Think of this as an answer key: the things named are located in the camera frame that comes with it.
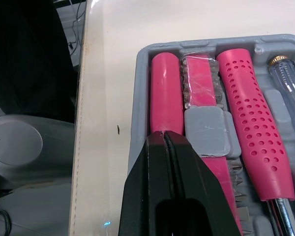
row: pink handle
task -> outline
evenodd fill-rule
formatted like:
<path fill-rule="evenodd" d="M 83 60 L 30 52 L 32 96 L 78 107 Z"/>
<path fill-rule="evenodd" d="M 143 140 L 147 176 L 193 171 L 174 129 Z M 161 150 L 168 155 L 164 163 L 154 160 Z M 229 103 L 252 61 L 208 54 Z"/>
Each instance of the pink handle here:
<path fill-rule="evenodd" d="M 160 53 L 153 58 L 151 69 L 151 132 L 171 130 L 183 134 L 179 60 L 174 54 Z"/>
<path fill-rule="evenodd" d="M 211 67 L 207 55 L 185 56 L 184 67 L 190 105 L 216 106 Z"/>
<path fill-rule="evenodd" d="M 242 159 L 260 199 L 295 199 L 287 153 L 256 80 L 249 51 L 228 50 L 217 60 Z"/>
<path fill-rule="evenodd" d="M 230 176 L 230 170 L 228 168 L 226 157 L 204 157 L 202 158 L 206 166 L 214 173 L 215 177 L 220 182 L 220 185 L 223 189 L 225 198 L 230 206 L 230 209 L 233 213 L 234 219 L 237 223 L 240 234 L 242 235 L 242 229 L 239 219 L 239 214 L 237 211 L 237 206 L 234 197 L 234 189 Z"/>

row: white surface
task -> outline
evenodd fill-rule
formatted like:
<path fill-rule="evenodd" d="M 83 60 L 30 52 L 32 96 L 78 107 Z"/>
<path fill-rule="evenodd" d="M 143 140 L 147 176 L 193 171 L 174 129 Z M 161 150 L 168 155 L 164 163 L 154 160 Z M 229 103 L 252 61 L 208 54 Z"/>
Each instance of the white surface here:
<path fill-rule="evenodd" d="M 295 34 L 295 0 L 88 0 L 70 235 L 118 235 L 141 48 L 276 33 Z"/>

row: perforated pink handle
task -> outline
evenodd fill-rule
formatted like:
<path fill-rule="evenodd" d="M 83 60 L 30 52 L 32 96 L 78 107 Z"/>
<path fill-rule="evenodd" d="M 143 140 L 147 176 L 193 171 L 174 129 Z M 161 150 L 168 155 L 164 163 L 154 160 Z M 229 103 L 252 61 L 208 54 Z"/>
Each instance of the perforated pink handle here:
<path fill-rule="evenodd" d="M 242 159 L 262 201 L 295 199 L 290 163 L 273 116 L 256 80 L 249 51 L 218 57 Z"/>

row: gray plastic case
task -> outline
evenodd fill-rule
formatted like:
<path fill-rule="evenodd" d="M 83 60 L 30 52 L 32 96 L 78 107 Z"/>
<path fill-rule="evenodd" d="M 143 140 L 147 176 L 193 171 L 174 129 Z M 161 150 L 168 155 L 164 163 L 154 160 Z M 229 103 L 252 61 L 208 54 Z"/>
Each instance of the gray plastic case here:
<path fill-rule="evenodd" d="M 149 84 L 152 58 L 161 52 L 173 53 L 179 59 L 190 53 L 204 53 L 214 58 L 221 52 L 234 48 L 245 48 L 250 52 L 259 86 L 269 104 L 289 155 L 295 188 L 295 131 L 281 93 L 277 91 L 267 69 L 268 61 L 277 55 L 286 55 L 295 61 L 295 35 L 290 34 L 157 43 L 141 49 L 137 55 L 135 72 L 128 172 L 133 167 L 146 137 L 150 134 Z M 224 110 L 227 111 L 225 98 L 224 94 L 222 103 Z M 238 163 L 240 159 L 230 162 Z M 236 176 L 241 177 L 243 183 L 237 185 L 235 191 L 247 195 L 242 202 L 237 202 L 237 207 L 248 207 L 249 212 L 249 217 L 241 221 L 242 229 L 246 233 L 251 231 L 257 236 L 272 235 L 265 204 L 258 199 L 247 173 L 242 170 L 236 172 Z M 295 201 L 291 202 L 291 205 L 295 216 Z"/>

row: plastic wrap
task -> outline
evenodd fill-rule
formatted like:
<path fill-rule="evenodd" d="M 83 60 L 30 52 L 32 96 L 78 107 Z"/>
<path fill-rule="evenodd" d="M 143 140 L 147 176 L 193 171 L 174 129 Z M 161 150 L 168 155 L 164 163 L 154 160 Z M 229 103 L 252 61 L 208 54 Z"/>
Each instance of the plastic wrap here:
<path fill-rule="evenodd" d="M 223 91 L 218 71 L 218 62 L 208 55 L 190 54 L 182 59 L 183 100 L 186 109 L 191 106 L 219 106 Z"/>

